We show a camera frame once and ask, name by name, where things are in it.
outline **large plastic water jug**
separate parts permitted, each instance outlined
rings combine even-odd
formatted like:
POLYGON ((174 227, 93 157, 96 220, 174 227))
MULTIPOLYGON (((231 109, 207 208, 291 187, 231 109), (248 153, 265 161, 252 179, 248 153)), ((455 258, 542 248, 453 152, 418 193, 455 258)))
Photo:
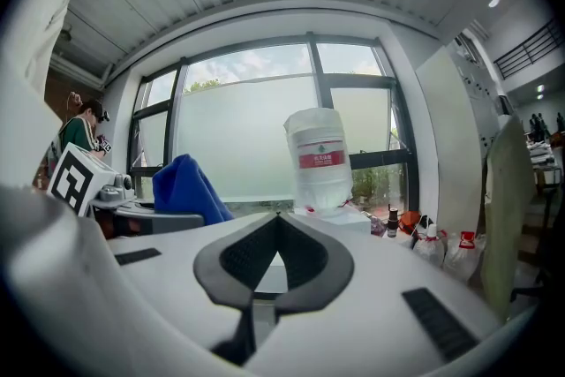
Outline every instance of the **large plastic water jug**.
POLYGON ((342 119, 333 109, 307 109, 284 123, 295 169, 295 207, 329 215, 351 194, 342 119))

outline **window frame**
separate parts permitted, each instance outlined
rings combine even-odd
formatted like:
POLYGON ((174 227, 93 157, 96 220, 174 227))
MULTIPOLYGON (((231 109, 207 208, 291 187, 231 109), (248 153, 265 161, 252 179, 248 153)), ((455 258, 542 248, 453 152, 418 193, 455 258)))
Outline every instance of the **window frame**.
POLYGON ((350 154, 350 164, 352 170, 361 170, 373 167, 382 167, 394 163, 405 163, 407 173, 407 206, 409 210, 418 211, 419 208, 419 177, 418 177, 418 158, 416 153, 416 143, 414 133, 408 114, 408 108, 403 96, 403 91, 395 76, 395 72, 388 60, 387 53, 382 47, 379 39, 354 38, 341 35, 314 34, 308 32, 301 35, 281 36, 275 38, 243 41, 236 44, 230 44, 218 49, 209 50, 192 57, 183 57, 178 62, 167 66, 141 79, 136 98, 135 106, 132 112, 132 121, 130 123, 130 132, 128 138, 128 155, 127 168, 128 174, 132 176, 132 180, 137 177, 151 177, 162 167, 132 167, 132 158, 135 156, 137 146, 136 140, 133 138, 135 126, 137 122, 146 117, 167 112, 166 128, 163 143, 163 164, 168 165, 173 160, 173 154, 176 147, 176 129, 178 125, 178 115, 180 110, 180 102, 183 96, 186 77, 190 70, 190 65, 209 60, 214 57, 224 56, 243 50, 252 50, 259 48, 268 48, 274 46, 283 46, 289 44, 305 44, 310 56, 310 62, 313 73, 313 80, 318 97, 318 105, 329 109, 334 108, 332 101, 331 88, 372 88, 390 90, 392 109, 395 110, 395 121, 398 130, 398 139, 404 148, 376 151, 371 153, 350 154), (317 45, 322 43, 331 44, 352 44, 365 46, 371 49, 373 56, 380 68, 380 76, 374 74, 349 74, 349 73, 325 73, 322 68, 320 53, 317 45), (144 84, 153 82, 155 79, 176 71, 175 81, 171 90, 171 96, 168 100, 158 102, 152 106, 141 109, 144 98, 147 97, 145 90, 141 93, 141 87, 144 84))

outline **recessed light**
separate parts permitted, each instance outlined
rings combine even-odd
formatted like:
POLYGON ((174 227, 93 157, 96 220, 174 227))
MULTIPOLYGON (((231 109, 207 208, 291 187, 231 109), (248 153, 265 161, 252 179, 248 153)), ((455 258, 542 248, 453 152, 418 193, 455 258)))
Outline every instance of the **recessed light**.
POLYGON ((491 8, 494 8, 496 5, 498 5, 499 2, 500 2, 500 0, 491 0, 488 3, 488 6, 490 6, 491 8))

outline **blue cloth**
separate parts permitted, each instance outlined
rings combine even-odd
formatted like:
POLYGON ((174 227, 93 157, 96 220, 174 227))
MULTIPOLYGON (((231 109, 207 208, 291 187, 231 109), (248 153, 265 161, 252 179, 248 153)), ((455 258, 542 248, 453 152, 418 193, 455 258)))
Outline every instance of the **blue cloth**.
POLYGON ((201 214, 205 225, 233 219, 204 172, 189 155, 180 155, 153 176, 153 195, 155 212, 201 214))

